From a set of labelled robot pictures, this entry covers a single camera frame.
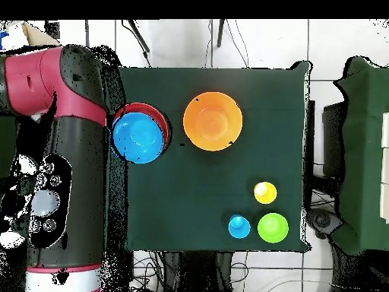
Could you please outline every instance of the orange bowl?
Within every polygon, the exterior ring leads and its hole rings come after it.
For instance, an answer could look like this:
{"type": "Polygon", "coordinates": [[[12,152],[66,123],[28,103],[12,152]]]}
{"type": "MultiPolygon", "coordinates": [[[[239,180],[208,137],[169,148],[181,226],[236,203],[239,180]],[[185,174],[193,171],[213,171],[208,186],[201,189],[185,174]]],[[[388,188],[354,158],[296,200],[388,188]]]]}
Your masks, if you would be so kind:
{"type": "Polygon", "coordinates": [[[206,92],[195,97],[186,107],[184,131],[196,147],[219,151],[239,137],[242,119],[242,111],[231,97],[206,92]]]}

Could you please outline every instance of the green bowl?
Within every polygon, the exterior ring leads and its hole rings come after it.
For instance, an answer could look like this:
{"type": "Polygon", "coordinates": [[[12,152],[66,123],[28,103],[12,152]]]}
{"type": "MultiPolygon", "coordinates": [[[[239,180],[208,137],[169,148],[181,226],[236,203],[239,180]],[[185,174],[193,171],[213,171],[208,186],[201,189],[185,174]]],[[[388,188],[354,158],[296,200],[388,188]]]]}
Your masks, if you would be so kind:
{"type": "Polygon", "coordinates": [[[288,235],[288,231],[288,221],[277,213],[266,214],[258,223],[258,234],[268,243],[281,242],[288,235]]]}

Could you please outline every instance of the cardboard box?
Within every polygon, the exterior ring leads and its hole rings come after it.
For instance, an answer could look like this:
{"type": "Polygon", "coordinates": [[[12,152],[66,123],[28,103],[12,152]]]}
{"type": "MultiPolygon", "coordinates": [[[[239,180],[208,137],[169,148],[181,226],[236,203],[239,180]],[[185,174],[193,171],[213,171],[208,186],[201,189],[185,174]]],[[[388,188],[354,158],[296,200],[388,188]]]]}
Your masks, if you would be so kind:
{"type": "Polygon", "coordinates": [[[30,25],[26,21],[12,21],[7,26],[7,31],[9,28],[15,24],[22,22],[23,33],[26,35],[28,44],[30,46],[42,46],[42,45],[55,45],[60,46],[61,43],[58,40],[51,38],[47,33],[39,30],[38,28],[30,25]]]}

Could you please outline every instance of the red bowl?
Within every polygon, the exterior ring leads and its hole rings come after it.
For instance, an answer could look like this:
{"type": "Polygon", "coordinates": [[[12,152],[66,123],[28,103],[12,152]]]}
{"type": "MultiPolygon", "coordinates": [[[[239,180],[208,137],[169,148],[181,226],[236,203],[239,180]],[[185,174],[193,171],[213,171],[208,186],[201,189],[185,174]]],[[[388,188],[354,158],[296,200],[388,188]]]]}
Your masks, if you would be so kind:
{"type": "Polygon", "coordinates": [[[116,112],[113,120],[115,121],[117,118],[130,112],[146,114],[157,123],[163,134],[163,148],[165,149],[170,136],[169,124],[166,121],[165,116],[163,116],[163,114],[158,109],[149,104],[130,103],[125,104],[118,112],[116,112]]]}

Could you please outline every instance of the green cloth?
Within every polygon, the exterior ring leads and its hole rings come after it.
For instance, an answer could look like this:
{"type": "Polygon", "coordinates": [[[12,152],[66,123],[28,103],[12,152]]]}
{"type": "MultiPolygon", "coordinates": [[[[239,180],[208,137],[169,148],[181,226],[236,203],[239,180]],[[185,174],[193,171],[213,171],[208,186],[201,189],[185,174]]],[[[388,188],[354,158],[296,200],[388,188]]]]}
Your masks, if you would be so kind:
{"type": "Polygon", "coordinates": [[[350,255],[367,249],[389,250],[389,225],[380,218],[382,121],[389,112],[389,71],[371,66],[363,57],[350,60],[344,90],[347,117],[343,144],[345,178],[339,211],[345,224],[334,242],[350,255]]]}
{"type": "Polygon", "coordinates": [[[311,66],[294,69],[120,68],[128,103],[148,103],[172,124],[166,153],[149,164],[129,164],[128,248],[131,250],[276,250],[304,252],[300,240],[305,81],[311,66]],[[240,106],[243,128],[223,151],[202,151],[185,135],[182,117],[197,95],[219,91],[240,106]],[[253,189],[278,191],[269,205],[253,189]],[[269,244],[258,235],[267,213],[282,214],[289,234],[269,244]],[[229,235],[233,214],[251,224],[245,239],[229,235]]]}

